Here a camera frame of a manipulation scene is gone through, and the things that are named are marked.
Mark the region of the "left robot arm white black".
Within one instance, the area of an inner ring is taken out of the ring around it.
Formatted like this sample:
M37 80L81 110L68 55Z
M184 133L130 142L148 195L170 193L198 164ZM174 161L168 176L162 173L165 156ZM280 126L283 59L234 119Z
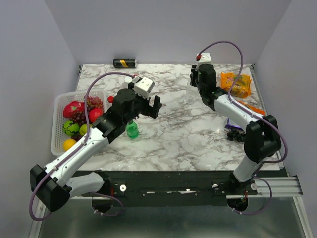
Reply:
M154 97L151 106L149 99L133 89L119 90L112 106L74 146L45 167L35 165L30 170L33 194L50 212L59 210L74 196L94 192L99 196L106 195L110 184L100 174L91 172L79 177L74 177L74 174L101 148L119 137L132 120L140 114L155 119L161 107L159 96Z

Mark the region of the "clear plastic water bottle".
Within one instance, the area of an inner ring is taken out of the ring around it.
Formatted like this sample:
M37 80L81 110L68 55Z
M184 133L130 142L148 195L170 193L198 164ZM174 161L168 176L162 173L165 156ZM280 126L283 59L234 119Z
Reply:
M197 101L197 88L191 85L190 79L187 82L185 99L188 104L193 104Z

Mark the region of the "small green bottle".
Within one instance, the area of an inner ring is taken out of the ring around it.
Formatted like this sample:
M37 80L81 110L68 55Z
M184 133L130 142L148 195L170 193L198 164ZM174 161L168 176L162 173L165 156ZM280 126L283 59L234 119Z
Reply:
M126 130L127 136L131 139L137 138L139 135L138 126L134 121L130 121L126 125L125 130Z

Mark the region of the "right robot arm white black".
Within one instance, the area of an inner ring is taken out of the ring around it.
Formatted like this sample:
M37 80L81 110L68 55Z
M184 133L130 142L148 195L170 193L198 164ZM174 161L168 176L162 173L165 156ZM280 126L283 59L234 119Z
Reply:
M245 190L263 160L281 149L277 120L272 115L263 116L229 98L228 93L217 86L216 71L211 64L192 65L190 85L197 88L206 106L232 119L245 133L245 156L225 182L231 193L239 194Z

